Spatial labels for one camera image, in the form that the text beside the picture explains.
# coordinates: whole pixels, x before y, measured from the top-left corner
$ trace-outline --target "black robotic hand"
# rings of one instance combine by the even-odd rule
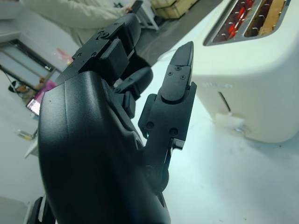
[[[131,118],[151,69],[131,70],[113,87],[135,62],[140,32],[128,14],[96,34],[43,97],[40,169],[59,224],[171,222],[162,191],[171,152],[186,140],[196,91],[193,43],[178,49],[159,93],[148,97],[139,121],[143,146]]]

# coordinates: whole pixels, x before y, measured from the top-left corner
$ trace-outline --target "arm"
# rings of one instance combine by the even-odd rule
[[[94,7],[69,0],[22,0],[27,8],[72,28],[104,28],[123,16],[125,8]]]

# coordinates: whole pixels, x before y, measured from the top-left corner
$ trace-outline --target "floor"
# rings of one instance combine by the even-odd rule
[[[153,65],[221,1],[199,0],[180,19],[165,21],[158,31],[144,29],[136,46],[137,53]]]

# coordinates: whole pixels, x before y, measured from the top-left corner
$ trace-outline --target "wooden box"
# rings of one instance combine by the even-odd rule
[[[176,0],[151,0],[151,5],[154,8],[163,8],[171,6]]]
[[[157,15],[164,19],[178,19],[198,0],[177,0],[172,6],[156,9]]]

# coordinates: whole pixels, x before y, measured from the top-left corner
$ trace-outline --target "white table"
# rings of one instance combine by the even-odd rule
[[[213,13],[173,49],[195,40]],[[137,101],[136,127],[171,55],[152,67],[154,79]],[[299,223],[299,135],[281,144],[247,140],[216,126],[196,97],[187,141],[173,152],[169,173],[164,197],[172,224]]]

